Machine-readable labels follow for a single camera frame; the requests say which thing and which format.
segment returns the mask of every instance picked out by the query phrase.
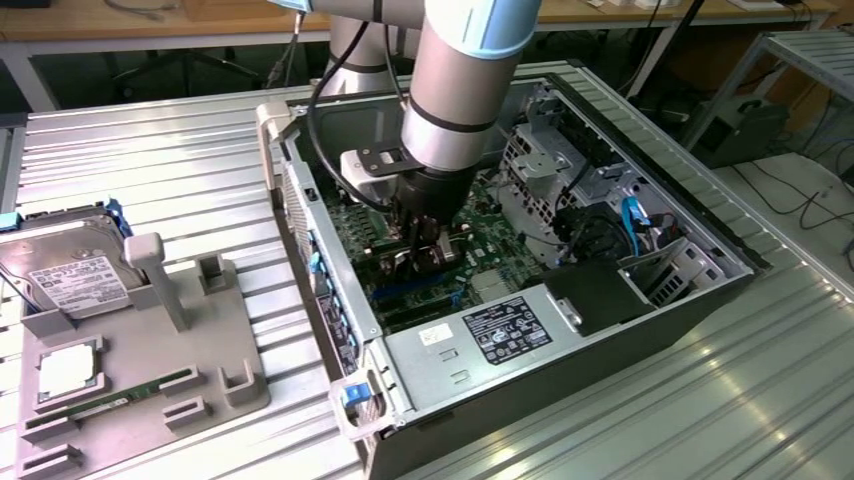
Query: black cable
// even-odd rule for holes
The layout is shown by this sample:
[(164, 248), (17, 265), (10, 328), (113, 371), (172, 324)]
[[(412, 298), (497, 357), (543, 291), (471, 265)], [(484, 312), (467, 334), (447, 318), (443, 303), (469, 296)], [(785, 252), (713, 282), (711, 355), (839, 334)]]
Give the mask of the black cable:
[(397, 79), (397, 72), (395, 66), (391, 63), (391, 44), (388, 42), (388, 25), (383, 25), (383, 38), (385, 43), (385, 68), (388, 68), (388, 74), (391, 75), (391, 84), (395, 87), (395, 94), (400, 101), (400, 108), (404, 108), (405, 99), (403, 98), (403, 91), (400, 90), (400, 80)]
[(842, 213), (842, 214), (836, 214), (832, 210), (830, 210), (827, 207), (824, 207), (820, 203), (818, 203), (815, 201), (815, 197), (818, 196), (819, 192), (815, 192), (814, 195), (807, 195), (805, 193), (803, 193), (803, 191), (795, 187), (791, 183), (788, 183), (785, 180), (783, 180), (781, 178), (779, 178), (776, 175), (773, 175), (771, 172), (768, 172), (764, 168), (761, 168), (757, 164), (751, 163), (751, 165), (753, 167), (756, 167), (756, 169), (768, 177), (771, 177), (773, 180), (776, 180), (779, 183), (781, 183), (783, 185), (785, 185), (788, 188), (791, 188), (795, 192), (797, 192), (797, 194), (807, 199), (807, 201), (804, 202), (804, 206), (808, 208), (810, 205), (815, 205), (818, 208), (820, 208), (824, 212), (827, 212), (830, 215), (832, 215), (832, 217), (824, 221), (822, 221), (818, 225), (814, 225), (811, 227), (805, 227), (803, 225), (803, 222), (800, 223), (800, 228), (803, 228), (804, 230), (812, 230), (812, 228), (824, 225), (826, 223), (834, 221), (834, 220), (844, 220), (846, 222), (848, 222), (851, 225), (854, 225), (854, 220), (846, 218), (851, 215), (854, 215), (854, 212), (847, 212), (847, 213)]
[[(767, 201), (767, 199), (764, 198), (764, 196), (761, 195), (761, 193), (759, 193), (759, 190), (756, 189), (756, 187), (752, 185), (752, 183), (749, 182), (749, 180), (747, 180), (747, 177), (740, 173), (740, 171), (735, 168), (735, 166), (732, 166), (732, 169), (735, 170), (735, 172), (739, 174), (739, 176), (741, 177), (741, 179), (744, 180), (744, 182), (747, 183), (747, 185), (749, 186), (749, 188), (752, 189), (753, 192), (756, 192), (756, 195), (759, 195), (759, 198), (761, 199), (761, 201), (764, 202), (764, 204), (768, 206), (768, 208), (779, 213), (780, 215), (787, 215), (788, 213), (793, 213), (796, 212), (800, 208), (803, 208), (803, 210), (800, 211), (800, 216), (797, 218), (797, 226), (800, 227), (801, 230), (812, 230), (818, 227), (820, 227), (822, 225), (826, 225), (827, 223), (835, 221), (835, 220), (844, 220), (846, 222), (848, 222), (851, 225), (854, 225), (854, 221), (847, 218), (848, 216), (854, 215), (854, 212), (846, 212), (842, 214), (835, 214), (827, 207), (824, 207), (820, 203), (818, 203), (815, 201), (815, 197), (818, 197), (820, 192), (815, 192), (811, 196), (807, 196), (805, 193), (803, 193), (800, 191), (800, 189), (797, 187), (795, 187), (791, 183), (788, 183), (785, 180), (783, 180), (781, 178), (779, 178), (777, 176), (772, 175), (768, 171), (765, 171), (759, 165), (756, 165), (755, 163), (751, 163), (753, 167), (756, 167), (756, 169), (768, 177), (771, 177), (773, 180), (776, 180), (779, 183), (781, 183), (783, 185), (788, 186), (795, 192), (797, 192), (797, 194), (805, 198), (805, 201), (800, 204), (800, 206), (797, 208), (795, 208), (793, 210), (789, 210), (788, 212), (783, 212), (780, 210), (777, 210), (771, 203)], [(824, 210), (827, 213), (830, 213), (832, 215), (832, 217), (830, 217), (828, 219), (812, 224), (812, 225), (805, 225), (804, 220), (805, 220), (805, 212), (810, 209), (810, 205), (815, 205), (818, 206), (822, 210)], [(854, 262), (851, 261), (851, 247), (854, 246), (854, 240), (851, 241), (851, 243), (848, 243), (848, 247), (846, 247), (844, 251), (842, 252), (842, 256), (846, 258), (846, 262), (848, 264), (848, 268), (851, 269), (851, 271), (854, 271)]]
[(735, 173), (737, 173), (737, 176), (741, 177), (741, 180), (744, 180), (744, 183), (747, 184), (747, 186), (749, 187), (749, 189), (755, 192), (755, 194), (759, 196), (759, 198), (761, 199), (761, 201), (764, 202), (764, 204), (768, 206), (768, 208), (771, 209), (771, 211), (773, 213), (776, 213), (777, 215), (788, 215), (789, 213), (795, 213), (797, 210), (800, 210), (803, 208), (803, 206), (807, 204), (807, 202), (803, 202), (800, 205), (797, 205), (795, 208), (792, 208), (791, 210), (779, 210), (768, 201), (767, 198), (764, 198), (764, 195), (761, 195), (761, 192), (759, 192), (759, 189), (753, 186), (752, 182), (749, 180), (747, 180), (747, 177), (744, 176), (744, 174), (741, 173), (741, 171), (735, 167), (735, 165), (731, 165), (732, 170), (735, 170)]
[(385, 205), (378, 204), (377, 202), (370, 200), (368, 197), (365, 197), (364, 194), (358, 190), (356, 190), (356, 188), (349, 184), (346, 179), (341, 177), (340, 172), (334, 169), (334, 166), (332, 165), (332, 162), (326, 157), (325, 151), (322, 150), (322, 145), (320, 145), (320, 136), (317, 135), (316, 117), (317, 117), (317, 100), (320, 99), (320, 94), (325, 89), (325, 86), (328, 85), (329, 80), (334, 76), (334, 73), (340, 70), (341, 65), (344, 65), (344, 63), (346, 62), (346, 59), (349, 58), (352, 51), (356, 49), (356, 45), (358, 44), (358, 41), (364, 37), (364, 32), (368, 29), (368, 25), (369, 25), (369, 22), (361, 22), (361, 26), (356, 31), (356, 35), (353, 36), (352, 41), (349, 42), (349, 45), (344, 50), (344, 53), (334, 61), (334, 64), (332, 65), (332, 67), (326, 70), (325, 74), (322, 75), (322, 78), (320, 79), (320, 82), (317, 83), (317, 86), (314, 87), (314, 91), (310, 94), (310, 99), (308, 100), (308, 107), (305, 109), (305, 120), (308, 124), (308, 137), (310, 138), (310, 144), (314, 147), (314, 151), (317, 152), (317, 159), (320, 160), (320, 163), (322, 164), (322, 167), (325, 168), (332, 179), (340, 185), (344, 191), (356, 200), (358, 200), (361, 203), (364, 203), (369, 208), (372, 208), (377, 212), (388, 213), (391, 209)]
[(631, 250), (631, 238), (628, 238), (628, 233), (625, 233), (625, 229), (623, 228), (621, 225), (619, 225), (611, 219), (600, 215), (592, 215), (589, 217), (589, 220), (597, 220), (599, 222), (604, 223), (611, 228), (611, 230), (615, 230), (616, 233), (619, 234), (620, 239), (623, 240), (623, 244), (625, 245), (625, 248)]
[(810, 7), (810, 5), (805, 3), (805, 0), (800, 1), (800, 5), (803, 5), (804, 10), (808, 12), (810, 14), (810, 19), (807, 20), (808, 23), (812, 23), (812, 8)]
[(791, 12), (791, 24), (793, 25), (795, 23), (797, 23), (797, 11), (792, 6), (785, 5), (784, 3), (780, 3), (780, 5), (785, 7), (785, 9)]
[(827, 101), (824, 102), (824, 112), (822, 113), (822, 117), (818, 120), (818, 124), (815, 125), (815, 130), (812, 130), (812, 134), (810, 135), (810, 138), (805, 139), (805, 142), (803, 143), (803, 147), (800, 148), (800, 151), (804, 153), (805, 156), (805, 150), (807, 148), (810, 148), (810, 143), (812, 143), (812, 140), (815, 140), (815, 135), (818, 135), (818, 132), (822, 129), (822, 126), (824, 124), (824, 120), (827, 119), (827, 113), (830, 112), (830, 104), (832, 103), (832, 90), (827, 90)]
[(565, 188), (563, 189), (563, 191), (560, 192), (560, 195), (557, 195), (557, 198), (555, 198), (555, 205), (552, 207), (552, 211), (555, 213), (557, 213), (557, 206), (560, 205), (560, 199), (572, 194), (572, 189), (577, 186), (579, 182), (581, 181), (581, 179), (584, 178), (584, 175), (587, 175), (587, 172), (589, 171), (589, 167), (592, 166), (592, 164), (589, 162), (584, 162), (584, 165), (581, 165), (581, 170), (580, 172), (577, 172), (577, 175), (575, 175), (575, 178), (572, 179), (572, 181), (569, 182), (569, 184), (565, 186)]
[(842, 154), (844, 153), (844, 151), (854, 147), (854, 143), (848, 143), (844, 147), (842, 147), (842, 150), (839, 150), (839, 153), (836, 153), (836, 160), (835, 160), (835, 174), (842, 175)]
[[(647, 32), (652, 28), (652, 21), (655, 20), (655, 15), (657, 15), (657, 9), (660, 8), (660, 6), (661, 6), (661, 0), (657, 0), (655, 2), (655, 8), (652, 9), (652, 15), (649, 15), (649, 21), (645, 22), (645, 27), (643, 27), (643, 29)], [(640, 75), (640, 69), (643, 68), (643, 64), (645, 63), (645, 60), (649, 57), (649, 53), (652, 52), (653, 45), (655, 45), (655, 38), (649, 38), (649, 45), (645, 47), (645, 52), (643, 53), (643, 58), (640, 60), (640, 63), (637, 64), (637, 68), (635, 69), (635, 72), (631, 74), (628, 81), (623, 84), (621, 87), (616, 89), (617, 92), (621, 92), (625, 89), (625, 87), (631, 87), (631, 84), (637, 78), (637, 75)]]
[(284, 83), (282, 83), (282, 87), (286, 87), (288, 84), (290, 83), (290, 71), (293, 70), (293, 58), (296, 57), (296, 49), (297, 47), (297, 37), (298, 37), (298, 33), (293, 34), (293, 37), (290, 38), (290, 55), (288, 56), (288, 65), (286, 67), (284, 67)]
[(305, 13), (298, 12), (296, 14), (296, 20), (293, 24), (293, 35), (290, 35), (290, 41), (288, 42), (286, 47), (284, 48), (284, 52), (281, 52), (281, 57), (273, 63), (272, 68), (269, 69), (269, 73), (266, 74), (266, 83), (264, 84), (264, 89), (272, 88), (276, 80), (281, 78), (281, 70), (284, 67), (284, 62), (286, 61), (286, 68), (284, 68), (284, 87), (288, 86), (290, 81), (290, 70), (293, 70), (293, 57), (296, 57), (296, 44), (298, 42), (298, 32), (302, 26), (302, 20), (305, 19)]

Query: blue plastic latch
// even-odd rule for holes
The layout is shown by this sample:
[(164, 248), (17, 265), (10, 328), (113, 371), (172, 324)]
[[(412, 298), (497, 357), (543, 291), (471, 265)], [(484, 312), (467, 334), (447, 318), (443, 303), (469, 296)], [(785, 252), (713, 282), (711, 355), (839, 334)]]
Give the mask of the blue plastic latch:
[(132, 237), (133, 231), (130, 230), (128, 221), (124, 219), (124, 209), (121, 208), (118, 200), (116, 200), (114, 198), (109, 198), (109, 200), (106, 200), (106, 205), (104, 205), (104, 208), (109, 211), (109, 213), (112, 214), (112, 218), (116, 220), (121, 235), (124, 235), (125, 237)]
[(320, 252), (314, 252), (310, 254), (310, 258), (308, 259), (308, 270), (310, 273), (320, 273), (320, 263), (322, 260), (320, 259)]
[(9, 212), (0, 214), (0, 232), (10, 232), (21, 226), (21, 214)]
[(344, 408), (349, 408), (360, 403), (366, 402), (370, 399), (370, 387), (366, 383), (360, 383), (357, 385), (350, 385), (349, 387), (344, 387), (344, 395), (341, 398), (341, 402), (344, 403)]

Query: metal slotted table surface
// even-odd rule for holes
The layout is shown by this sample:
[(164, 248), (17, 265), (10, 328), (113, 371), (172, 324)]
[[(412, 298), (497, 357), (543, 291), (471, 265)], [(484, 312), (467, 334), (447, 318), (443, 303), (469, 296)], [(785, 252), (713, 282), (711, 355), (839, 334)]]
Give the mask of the metal slotted table surface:
[[(521, 70), (564, 76), (773, 270), (672, 348), (407, 478), (846, 477), (850, 288), (811, 266), (808, 252), (780, 243), (772, 225), (584, 69), (555, 63)], [(18, 208), (66, 206), (109, 191), (128, 204), (134, 229), (166, 239), (170, 269), (193, 255), (225, 252), (237, 263), (272, 391), (266, 409), (98, 478), (170, 478), (178, 471), (182, 478), (361, 475), (325, 402), (328, 382), (264, 203), (253, 107), (282, 98), (249, 93), (30, 117)], [(0, 312), (4, 480), (13, 475), (4, 446), (14, 435), (18, 309), (9, 297)]]

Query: desk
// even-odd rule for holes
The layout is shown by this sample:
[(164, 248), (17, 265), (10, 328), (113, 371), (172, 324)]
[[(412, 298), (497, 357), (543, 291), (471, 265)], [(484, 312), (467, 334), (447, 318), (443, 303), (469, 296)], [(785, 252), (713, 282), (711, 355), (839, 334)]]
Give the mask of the desk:
[[(815, 27), (836, 7), (827, 0), (807, 1), (814, 12), (811, 27)], [(663, 27), (664, 31), (637, 75), (632, 92), (645, 81), (685, 10), (687, 4), (660, 9), (655, 16), (652, 25)], [(543, 0), (537, 29), (640, 28), (647, 25), (651, 13), (651, 10), (616, 7), (609, 3), (596, 9), (581, 0)], [(162, 12), (162, 16), (162, 22), (153, 22), (112, 10), (101, 0), (54, 0), (48, 9), (0, 9), (0, 35), (5, 38), (0, 43), (0, 59), (33, 111), (56, 110), (56, 102), (29, 61), (36, 55), (284, 44), (293, 29), (292, 14), (274, 18), (192, 22), (182, 9), (176, 9)], [(693, 20), (695, 25), (763, 22), (791, 22), (791, 13), (788, 10), (745, 12), (725, 0), (707, 0)], [(309, 15), (298, 40), (328, 40), (328, 25), (328, 16)]]

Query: power cord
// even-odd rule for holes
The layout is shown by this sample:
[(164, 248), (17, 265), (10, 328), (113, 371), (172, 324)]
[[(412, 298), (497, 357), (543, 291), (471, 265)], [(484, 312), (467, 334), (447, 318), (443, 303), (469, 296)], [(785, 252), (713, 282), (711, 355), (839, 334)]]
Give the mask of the power cord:
[(156, 22), (161, 22), (164, 20), (162, 15), (156, 12), (164, 12), (168, 10), (174, 10), (177, 8), (176, 3), (164, 3), (158, 7), (128, 7), (126, 5), (121, 5), (114, 0), (104, 0), (104, 5), (106, 5), (113, 10), (140, 15), (148, 18), (148, 20), (153, 20)]
[(344, 65), (344, 63), (349, 59), (349, 55), (352, 55), (352, 51), (356, 49), (356, 45), (358, 45), (358, 42), (364, 37), (364, 32), (368, 29), (368, 25), (369, 22), (361, 22), (361, 26), (356, 31), (356, 35), (352, 37), (352, 41), (349, 42), (344, 53), (334, 61), (332, 67), (326, 70), (322, 78), (320, 79), (320, 82), (317, 83), (317, 86), (314, 87), (314, 91), (310, 94), (310, 99), (308, 100), (308, 107), (305, 109), (305, 120), (308, 124), (308, 137), (310, 138), (310, 144), (314, 147), (314, 152), (317, 152), (317, 159), (320, 160), (320, 163), (322, 164), (322, 167), (325, 168), (325, 171), (328, 172), (332, 179), (356, 200), (358, 200), (377, 212), (388, 213), (391, 212), (391, 208), (370, 200), (358, 190), (356, 190), (346, 179), (341, 176), (340, 172), (336, 170), (332, 162), (329, 161), (329, 157), (325, 154), (322, 145), (320, 144), (320, 136), (317, 132), (317, 100), (320, 99), (320, 94), (322, 93), (325, 86), (329, 84), (329, 80), (332, 80), (334, 73), (337, 73), (337, 71), (340, 70), (341, 65)]
[(400, 102), (400, 109), (405, 110), (405, 99), (403, 98), (403, 91), (400, 90), (400, 80), (397, 79), (395, 66), (391, 63), (391, 42), (388, 41), (388, 25), (383, 25), (383, 43), (385, 44), (385, 68), (388, 68), (388, 75), (391, 75), (391, 84), (395, 87), (395, 94), (397, 95), (397, 101)]
[[(649, 15), (649, 21), (645, 22), (645, 27), (644, 27), (645, 31), (649, 31), (649, 29), (652, 28), (652, 21), (655, 20), (655, 15), (657, 15), (657, 9), (660, 8), (660, 6), (661, 6), (661, 0), (657, 0), (655, 2), (655, 8), (652, 9), (652, 15)], [(623, 84), (621, 87), (616, 89), (617, 92), (623, 93), (625, 88), (628, 88), (633, 83), (635, 79), (637, 78), (637, 75), (640, 75), (640, 69), (643, 68), (643, 64), (645, 63), (647, 58), (649, 58), (649, 53), (652, 52), (653, 46), (655, 46), (655, 40), (649, 39), (649, 45), (645, 47), (645, 52), (643, 53), (643, 59), (637, 64), (637, 68), (635, 69), (635, 72), (631, 74), (631, 78), (628, 79), (628, 81)]]
[(836, 159), (834, 161), (834, 166), (835, 166), (835, 172), (834, 173), (836, 175), (842, 175), (842, 154), (851, 147), (854, 147), (854, 143), (848, 143), (844, 147), (842, 147), (842, 150), (839, 150), (839, 153), (836, 153)]
[(269, 74), (266, 75), (266, 83), (264, 84), (264, 89), (269, 89), (273, 87), (276, 81), (281, 78), (281, 72), (284, 70), (284, 84), (286, 87), (290, 81), (290, 70), (293, 69), (293, 57), (296, 57), (296, 44), (298, 43), (298, 32), (302, 27), (302, 21), (305, 20), (305, 12), (297, 12), (296, 18), (293, 20), (293, 35), (290, 36), (290, 41), (288, 42), (286, 47), (284, 48), (284, 52), (281, 52), (281, 57), (276, 60), (272, 68), (269, 69)]
[(815, 135), (818, 135), (818, 132), (820, 132), (822, 127), (824, 126), (824, 121), (827, 120), (827, 114), (830, 113), (830, 104), (832, 103), (832, 97), (834, 97), (832, 90), (827, 90), (827, 101), (824, 102), (824, 111), (822, 112), (822, 116), (818, 120), (818, 124), (815, 125), (815, 130), (812, 130), (812, 134), (805, 139), (805, 142), (803, 143), (803, 147), (800, 147), (800, 151), (804, 153), (804, 156), (805, 156), (805, 151), (810, 148), (810, 144), (812, 143), (812, 140), (815, 140)]
[[(773, 207), (773, 205), (771, 204), (771, 202), (768, 201), (768, 199), (764, 197), (764, 195), (761, 195), (761, 193), (759, 192), (759, 190), (756, 189), (756, 187), (753, 186), (753, 184), (749, 182), (749, 180), (747, 179), (747, 177), (744, 176), (744, 174), (740, 172), (740, 170), (735, 167), (735, 165), (731, 166), (732, 170), (735, 170), (735, 172), (737, 173), (737, 175), (741, 177), (741, 179), (744, 180), (744, 182), (747, 183), (747, 186), (752, 189), (752, 191), (756, 193), (756, 195), (759, 196), (759, 198), (761, 199), (761, 201), (764, 202), (764, 204), (768, 206), (768, 208), (779, 215), (788, 215), (793, 212), (796, 212), (797, 210), (800, 210), (800, 216), (797, 217), (797, 226), (800, 227), (801, 230), (812, 230), (818, 227), (820, 227), (822, 225), (826, 225), (830, 222), (834, 222), (836, 220), (843, 220), (846, 222), (848, 222), (851, 225), (854, 225), (854, 220), (851, 220), (850, 217), (851, 215), (854, 215), (854, 211), (851, 212), (846, 212), (846, 213), (840, 213), (836, 214), (832, 210), (830, 210), (827, 207), (824, 207), (820, 203), (818, 203), (815, 201), (815, 198), (819, 195), (819, 192), (815, 192), (812, 195), (807, 195), (805, 193), (803, 193), (803, 191), (795, 187), (789, 182), (787, 182), (785, 180), (783, 180), (781, 178), (779, 178), (776, 175), (771, 174), (767, 170), (764, 170), (761, 168), (761, 166), (759, 166), (757, 164), (749, 162), (749, 164), (756, 167), (756, 169), (759, 170), (759, 172), (761, 172), (764, 175), (767, 175), (769, 178), (772, 178), (773, 180), (776, 180), (779, 183), (781, 183), (783, 185), (785, 185), (788, 188), (791, 188), (804, 199), (805, 201), (797, 205), (797, 207), (795, 207), (793, 209), (789, 210), (780, 210), (776, 207)], [(824, 210), (824, 212), (827, 212), (831, 217), (819, 221), (818, 223), (812, 224), (812, 225), (807, 225), (805, 224), (805, 214), (808, 211), (808, 208), (811, 205), (815, 205), (816, 207), (819, 207), (822, 210)], [(851, 240), (851, 242), (848, 242), (846, 248), (842, 251), (842, 255), (846, 259), (847, 265), (850, 270), (854, 272), (854, 262), (851, 261), (851, 253), (854, 252), (854, 240)]]

